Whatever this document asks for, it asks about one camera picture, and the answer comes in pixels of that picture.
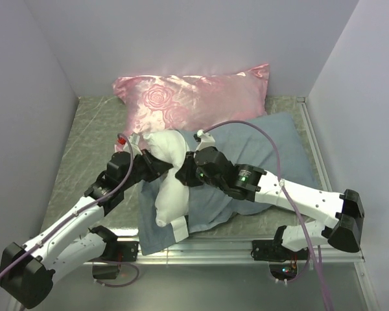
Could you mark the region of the white pillow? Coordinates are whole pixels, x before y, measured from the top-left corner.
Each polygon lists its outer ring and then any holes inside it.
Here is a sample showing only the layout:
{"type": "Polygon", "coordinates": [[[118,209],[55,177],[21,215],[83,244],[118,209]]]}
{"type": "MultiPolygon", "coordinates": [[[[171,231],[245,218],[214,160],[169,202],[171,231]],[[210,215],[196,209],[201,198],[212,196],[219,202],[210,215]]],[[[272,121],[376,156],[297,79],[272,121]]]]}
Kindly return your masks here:
{"type": "Polygon", "coordinates": [[[185,220],[189,212],[189,187],[175,175],[182,168],[189,147],[182,134],[175,130],[146,133],[143,138],[155,158],[172,165],[162,178],[156,196],[156,223],[160,227],[170,225],[174,240],[180,242],[189,236],[185,220]]]}

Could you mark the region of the blue-grey pillowcase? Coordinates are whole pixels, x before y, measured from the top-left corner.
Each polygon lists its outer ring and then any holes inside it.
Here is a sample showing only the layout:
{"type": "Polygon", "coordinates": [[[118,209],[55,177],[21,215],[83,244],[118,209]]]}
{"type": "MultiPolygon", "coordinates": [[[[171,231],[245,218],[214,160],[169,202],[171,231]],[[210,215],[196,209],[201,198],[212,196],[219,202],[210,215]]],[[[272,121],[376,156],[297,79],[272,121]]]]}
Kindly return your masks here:
{"type": "MultiPolygon", "coordinates": [[[[290,114],[275,113],[250,122],[264,130],[271,139],[265,139],[247,126],[229,124],[211,132],[218,150],[233,163],[257,166],[273,174],[280,170],[282,177],[289,181],[319,187],[290,114]]],[[[156,223],[155,201],[162,178],[140,184],[138,230],[144,255],[177,243],[170,225],[160,227],[156,223]]],[[[234,200],[216,188],[201,185],[189,188],[189,212],[185,220],[191,234],[210,230],[236,214],[257,214],[269,207],[269,204],[234,200]]]]}

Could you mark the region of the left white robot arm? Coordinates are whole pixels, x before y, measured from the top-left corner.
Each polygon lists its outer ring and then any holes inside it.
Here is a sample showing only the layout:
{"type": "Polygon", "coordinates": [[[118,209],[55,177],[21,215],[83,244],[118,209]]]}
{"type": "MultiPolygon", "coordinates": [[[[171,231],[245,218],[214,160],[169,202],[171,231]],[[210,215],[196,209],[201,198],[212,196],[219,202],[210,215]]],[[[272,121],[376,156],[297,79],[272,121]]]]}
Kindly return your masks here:
{"type": "Polygon", "coordinates": [[[140,181],[154,181],[172,164],[147,150],[116,152],[84,195],[52,226],[23,245],[9,244],[1,255],[0,287],[26,309],[37,307],[53,285],[83,263],[111,260],[117,254],[117,235],[94,223],[124,199],[140,181]]]}

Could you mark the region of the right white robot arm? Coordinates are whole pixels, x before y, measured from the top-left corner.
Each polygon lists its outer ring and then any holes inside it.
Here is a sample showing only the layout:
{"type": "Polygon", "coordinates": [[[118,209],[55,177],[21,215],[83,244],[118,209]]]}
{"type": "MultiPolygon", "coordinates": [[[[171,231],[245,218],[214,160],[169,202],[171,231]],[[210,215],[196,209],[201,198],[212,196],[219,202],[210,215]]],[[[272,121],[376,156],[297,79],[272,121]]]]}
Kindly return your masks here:
{"type": "Polygon", "coordinates": [[[365,213],[354,190],[328,192],[279,179],[259,167],[233,164],[213,146],[187,152],[175,176],[188,187],[206,184],[236,200],[275,205],[313,218],[305,225],[277,229],[270,246],[273,261],[281,262],[309,245],[360,251],[365,213]]]}

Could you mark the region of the pink rose satin pillow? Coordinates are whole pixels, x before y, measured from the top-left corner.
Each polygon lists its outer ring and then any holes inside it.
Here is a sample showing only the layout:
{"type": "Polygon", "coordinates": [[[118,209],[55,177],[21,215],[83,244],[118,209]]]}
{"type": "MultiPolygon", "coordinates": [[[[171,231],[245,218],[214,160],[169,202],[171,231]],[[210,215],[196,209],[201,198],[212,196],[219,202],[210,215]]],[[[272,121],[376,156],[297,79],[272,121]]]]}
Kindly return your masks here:
{"type": "Polygon", "coordinates": [[[124,134],[197,131],[266,115],[267,63],[231,75],[119,77],[113,93],[126,106],[124,134]]]}

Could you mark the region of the black left controller box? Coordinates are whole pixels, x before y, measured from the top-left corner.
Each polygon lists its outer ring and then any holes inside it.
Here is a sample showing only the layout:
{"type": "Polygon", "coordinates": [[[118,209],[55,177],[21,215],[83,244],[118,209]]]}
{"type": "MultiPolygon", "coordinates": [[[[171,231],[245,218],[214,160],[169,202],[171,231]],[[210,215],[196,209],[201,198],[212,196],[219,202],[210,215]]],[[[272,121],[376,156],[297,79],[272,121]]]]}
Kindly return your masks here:
{"type": "Polygon", "coordinates": [[[91,272],[94,279],[98,281],[115,280],[120,273],[120,266],[112,264],[93,265],[91,272]]]}

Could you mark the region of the black controller box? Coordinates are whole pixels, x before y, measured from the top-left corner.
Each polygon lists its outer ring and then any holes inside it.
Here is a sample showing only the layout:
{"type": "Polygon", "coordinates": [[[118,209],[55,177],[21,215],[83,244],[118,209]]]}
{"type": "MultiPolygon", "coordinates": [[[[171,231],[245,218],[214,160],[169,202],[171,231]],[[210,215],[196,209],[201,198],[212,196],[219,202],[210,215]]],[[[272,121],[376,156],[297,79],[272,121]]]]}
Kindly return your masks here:
{"type": "Polygon", "coordinates": [[[291,281],[298,276],[298,265],[293,263],[270,263],[269,271],[273,278],[279,281],[291,281]]]}
{"type": "Polygon", "coordinates": [[[120,273],[120,266],[112,264],[93,265],[91,272],[94,279],[98,281],[115,280],[120,273]]]}

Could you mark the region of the black right controller box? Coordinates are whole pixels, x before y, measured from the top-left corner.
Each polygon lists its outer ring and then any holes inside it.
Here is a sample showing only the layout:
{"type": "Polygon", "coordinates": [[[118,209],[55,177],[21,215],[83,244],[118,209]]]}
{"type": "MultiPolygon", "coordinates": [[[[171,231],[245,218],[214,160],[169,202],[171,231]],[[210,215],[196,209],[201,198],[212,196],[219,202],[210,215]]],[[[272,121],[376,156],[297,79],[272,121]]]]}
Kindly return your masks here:
{"type": "Polygon", "coordinates": [[[273,278],[279,281],[291,281],[298,276],[298,265],[293,263],[270,263],[269,271],[273,278]]]}

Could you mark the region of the aluminium front frame rail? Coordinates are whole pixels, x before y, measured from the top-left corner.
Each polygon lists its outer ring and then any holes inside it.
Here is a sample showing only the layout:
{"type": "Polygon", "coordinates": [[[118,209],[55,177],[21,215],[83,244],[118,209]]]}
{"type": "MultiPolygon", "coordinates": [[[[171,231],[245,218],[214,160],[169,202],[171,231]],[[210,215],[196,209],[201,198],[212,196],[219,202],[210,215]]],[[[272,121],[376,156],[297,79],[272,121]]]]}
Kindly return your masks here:
{"type": "Polygon", "coordinates": [[[136,264],[249,264],[252,240],[245,238],[189,238],[162,251],[144,255],[139,244],[136,264]]]}

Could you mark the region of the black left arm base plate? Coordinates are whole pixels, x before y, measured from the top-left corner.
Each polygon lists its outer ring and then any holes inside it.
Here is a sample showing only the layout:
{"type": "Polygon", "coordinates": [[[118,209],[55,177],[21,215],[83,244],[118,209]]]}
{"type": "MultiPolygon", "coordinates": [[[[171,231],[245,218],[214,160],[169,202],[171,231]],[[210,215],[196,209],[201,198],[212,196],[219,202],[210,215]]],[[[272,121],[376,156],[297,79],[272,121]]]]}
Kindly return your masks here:
{"type": "Polygon", "coordinates": [[[135,262],[139,252],[139,242],[135,240],[120,240],[116,242],[114,259],[118,262],[135,262]]]}

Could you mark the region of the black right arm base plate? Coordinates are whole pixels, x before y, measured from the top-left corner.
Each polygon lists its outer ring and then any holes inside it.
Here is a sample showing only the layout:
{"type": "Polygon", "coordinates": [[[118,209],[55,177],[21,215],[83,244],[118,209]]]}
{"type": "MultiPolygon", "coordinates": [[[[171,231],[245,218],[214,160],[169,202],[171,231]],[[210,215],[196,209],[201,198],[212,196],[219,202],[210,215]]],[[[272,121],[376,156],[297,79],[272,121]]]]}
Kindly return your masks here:
{"type": "Polygon", "coordinates": [[[292,251],[282,246],[280,241],[253,240],[251,257],[254,261],[286,262],[293,260],[307,260],[309,251],[301,249],[292,251]]]}

